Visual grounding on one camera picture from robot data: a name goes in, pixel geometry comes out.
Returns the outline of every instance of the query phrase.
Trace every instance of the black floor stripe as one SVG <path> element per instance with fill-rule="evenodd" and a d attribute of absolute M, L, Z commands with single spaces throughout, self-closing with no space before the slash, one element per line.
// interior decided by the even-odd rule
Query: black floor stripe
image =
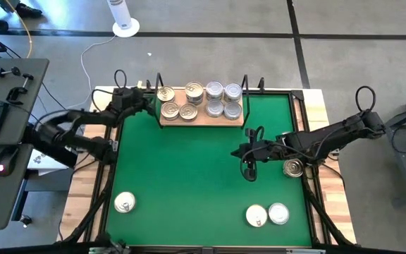
<path fill-rule="evenodd" d="M 406 35 L 300 34 L 300 38 L 309 40 L 406 40 Z"/>
<path fill-rule="evenodd" d="M 113 37 L 113 32 L 72 31 L 72 30 L 33 30 L 32 36 L 64 37 Z M 0 35 L 26 36 L 24 30 L 0 31 Z M 349 34 L 300 34 L 267 32 L 138 32 L 135 37 L 200 37 L 200 38 L 278 38 L 299 37 L 307 40 L 406 40 L 406 35 L 349 35 Z"/>
<path fill-rule="evenodd" d="M 299 66 L 300 79 L 302 80 L 302 86 L 305 89 L 310 89 L 307 67 L 305 65 L 305 58 L 303 57 L 302 42 L 300 41 L 299 28 L 297 25 L 297 17 L 295 16 L 295 9 L 293 0 L 287 0 L 288 11 L 290 18 L 290 26 L 293 29 L 295 53 L 297 54 L 297 64 Z"/>
<path fill-rule="evenodd" d="M 113 32 L 88 32 L 67 30 L 35 30 L 29 31 L 32 36 L 63 36 L 63 37 L 113 37 Z M 0 35 L 24 35 L 24 30 L 0 31 Z M 134 37 L 180 37 L 180 38 L 274 38 L 290 39 L 290 33 L 263 32 L 138 32 Z"/>

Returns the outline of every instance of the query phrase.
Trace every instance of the computer mouse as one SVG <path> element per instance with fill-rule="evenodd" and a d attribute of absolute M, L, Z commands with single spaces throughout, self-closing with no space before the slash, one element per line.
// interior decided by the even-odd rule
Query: computer mouse
<path fill-rule="evenodd" d="M 0 153 L 0 176 L 9 176 L 15 169 L 15 161 L 18 154 L 18 146 L 11 145 Z"/>

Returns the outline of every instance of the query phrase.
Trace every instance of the wooden tray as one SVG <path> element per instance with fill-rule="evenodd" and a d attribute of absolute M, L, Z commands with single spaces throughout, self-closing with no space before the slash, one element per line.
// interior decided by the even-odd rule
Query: wooden tray
<path fill-rule="evenodd" d="M 175 103 L 181 107 L 187 103 L 186 94 L 183 87 L 174 87 L 175 90 Z M 222 114 L 219 117 L 210 117 L 206 113 L 206 104 L 208 100 L 206 98 L 206 93 L 203 94 L 203 102 L 200 105 L 197 105 L 197 118 L 194 121 L 187 122 L 178 117 L 175 120 L 169 121 L 166 120 L 162 114 L 160 122 L 163 126 L 242 126 L 244 124 L 244 108 L 242 106 L 242 98 L 239 101 L 239 105 L 242 108 L 240 117 L 236 120 L 229 120 Z"/>

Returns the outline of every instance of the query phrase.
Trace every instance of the silver can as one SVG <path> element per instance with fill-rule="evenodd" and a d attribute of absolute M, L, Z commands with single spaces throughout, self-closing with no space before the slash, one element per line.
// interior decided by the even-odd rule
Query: silver can
<path fill-rule="evenodd" d="M 198 82 L 188 83 L 184 87 L 187 101 L 193 104 L 200 104 L 203 101 L 203 86 Z"/>
<path fill-rule="evenodd" d="M 231 83 L 225 87 L 225 96 L 227 102 L 239 102 L 242 97 L 242 88 L 236 83 Z"/>
<path fill-rule="evenodd" d="M 242 113 L 242 107 L 237 102 L 229 102 L 223 109 L 225 117 L 229 120 L 236 120 Z"/>
<path fill-rule="evenodd" d="M 223 86 L 217 81 L 211 81 L 206 85 L 206 98 L 211 99 L 222 99 L 223 97 Z"/>
<path fill-rule="evenodd" d="M 161 106 L 161 115 L 169 121 L 178 118 L 180 107 L 175 102 L 166 102 Z"/>
<path fill-rule="evenodd" d="M 117 195 L 113 202 L 117 212 L 126 213 L 131 211 L 135 206 L 135 197 L 131 192 L 122 192 Z"/>
<path fill-rule="evenodd" d="M 299 159 L 288 159 L 283 163 L 283 173 L 289 177 L 301 177 L 304 169 L 303 163 Z"/>
<path fill-rule="evenodd" d="M 261 227 L 267 222 L 267 212 L 261 205 L 251 205 L 245 213 L 247 222 L 254 227 Z"/>
<path fill-rule="evenodd" d="M 212 99 L 206 104 L 206 113 L 210 117 L 219 117 L 223 114 L 223 102 L 219 99 Z"/>
<path fill-rule="evenodd" d="M 184 121 L 194 121 L 197 118 L 197 107 L 187 103 L 180 108 L 180 116 Z"/>
<path fill-rule="evenodd" d="M 278 225 L 283 225 L 289 220 L 289 210 L 282 203 L 274 203 L 269 207 L 269 218 Z"/>
<path fill-rule="evenodd" d="M 172 102 L 175 100 L 175 90 L 172 87 L 160 87 L 157 92 L 158 99 L 162 102 Z"/>

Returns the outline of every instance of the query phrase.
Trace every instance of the green mat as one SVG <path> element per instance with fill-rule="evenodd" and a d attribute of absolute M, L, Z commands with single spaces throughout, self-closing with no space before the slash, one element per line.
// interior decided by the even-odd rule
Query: green mat
<path fill-rule="evenodd" d="M 293 131 L 288 97 L 251 96 L 247 128 L 262 125 L 264 137 Z M 126 119 L 106 230 L 130 246 L 310 246 L 300 179 L 283 175 L 282 162 L 258 163 L 258 179 L 241 176 L 230 156 L 245 131 L 226 127 L 164 127 L 141 113 Z M 115 197 L 130 191 L 134 210 L 121 214 Z M 250 205 L 285 204 L 284 225 L 250 226 Z"/>

